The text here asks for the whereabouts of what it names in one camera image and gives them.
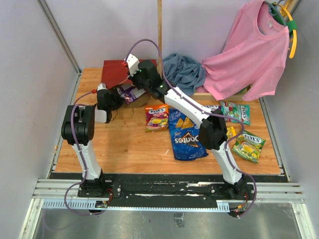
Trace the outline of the small yellow snack packet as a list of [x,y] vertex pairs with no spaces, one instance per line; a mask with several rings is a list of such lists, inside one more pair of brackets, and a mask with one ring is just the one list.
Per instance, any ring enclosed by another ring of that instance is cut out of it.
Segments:
[[227,138],[230,139],[237,135],[236,130],[233,126],[227,127]]

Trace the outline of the purple Fox's candy bag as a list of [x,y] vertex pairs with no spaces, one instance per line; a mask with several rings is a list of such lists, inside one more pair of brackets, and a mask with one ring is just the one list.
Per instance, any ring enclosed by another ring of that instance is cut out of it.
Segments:
[[120,97],[125,101],[126,104],[130,104],[136,101],[139,97],[146,93],[144,89],[138,89],[132,84],[122,84],[116,88]]

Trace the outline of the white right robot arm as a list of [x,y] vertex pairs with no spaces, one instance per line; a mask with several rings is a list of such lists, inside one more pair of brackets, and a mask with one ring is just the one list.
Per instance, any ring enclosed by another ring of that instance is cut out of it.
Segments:
[[199,142],[211,150],[217,160],[226,186],[226,194],[238,199],[246,189],[249,174],[241,171],[233,158],[226,135],[226,116],[220,110],[199,104],[187,96],[166,76],[160,76],[156,66],[150,61],[127,60],[128,78],[138,89],[144,89],[157,100],[172,106],[189,117],[199,127]]

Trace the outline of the red paper bag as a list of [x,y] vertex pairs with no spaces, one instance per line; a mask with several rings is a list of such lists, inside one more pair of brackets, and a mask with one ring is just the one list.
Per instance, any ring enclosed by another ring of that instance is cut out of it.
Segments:
[[[101,82],[104,83],[107,89],[116,87],[120,84],[130,84],[131,81],[127,79],[128,69],[123,66],[123,60],[105,60],[102,70]],[[151,96],[144,93],[137,100],[127,105],[129,108],[137,108],[145,106]]]

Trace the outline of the blue Doritos chip bag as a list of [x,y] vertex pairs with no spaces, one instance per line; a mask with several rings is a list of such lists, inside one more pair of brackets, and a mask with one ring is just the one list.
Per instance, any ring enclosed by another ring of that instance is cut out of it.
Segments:
[[198,139],[199,127],[175,108],[169,109],[168,129],[175,160],[193,161],[208,155]]

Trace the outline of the green candy snack bag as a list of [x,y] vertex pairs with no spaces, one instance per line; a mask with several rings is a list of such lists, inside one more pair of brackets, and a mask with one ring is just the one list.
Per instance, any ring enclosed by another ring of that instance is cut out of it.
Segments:
[[250,106],[233,102],[221,101],[221,110],[225,116],[240,120],[243,124],[251,125]]

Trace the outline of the purple snack bag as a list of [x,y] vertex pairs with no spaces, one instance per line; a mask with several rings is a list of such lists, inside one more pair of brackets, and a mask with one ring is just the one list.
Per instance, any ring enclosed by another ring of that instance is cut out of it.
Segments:
[[206,108],[209,108],[211,111],[221,110],[221,106],[219,105],[207,105]]

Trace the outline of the orange Fox's candy bag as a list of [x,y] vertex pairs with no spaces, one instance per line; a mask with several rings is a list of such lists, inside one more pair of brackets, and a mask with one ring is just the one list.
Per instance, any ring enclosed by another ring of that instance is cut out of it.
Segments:
[[147,106],[146,113],[146,132],[164,130],[168,127],[169,110],[167,104]]

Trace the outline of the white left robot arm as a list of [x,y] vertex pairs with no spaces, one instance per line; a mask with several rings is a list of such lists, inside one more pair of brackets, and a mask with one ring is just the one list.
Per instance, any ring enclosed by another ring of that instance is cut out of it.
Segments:
[[97,103],[84,105],[75,102],[66,108],[61,128],[64,140],[74,149],[82,169],[82,180],[79,186],[78,197],[105,197],[111,198],[113,191],[104,177],[99,166],[93,148],[95,132],[95,118],[100,115],[101,123],[109,123],[112,119],[112,111],[122,106],[123,101],[116,93],[108,90],[92,90],[97,94]]

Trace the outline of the green yellow Fox's candy bag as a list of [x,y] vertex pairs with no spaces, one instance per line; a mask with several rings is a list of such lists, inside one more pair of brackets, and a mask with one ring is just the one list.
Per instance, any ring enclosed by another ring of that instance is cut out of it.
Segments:
[[253,163],[259,163],[259,157],[266,140],[244,131],[237,139],[232,152],[241,158]]

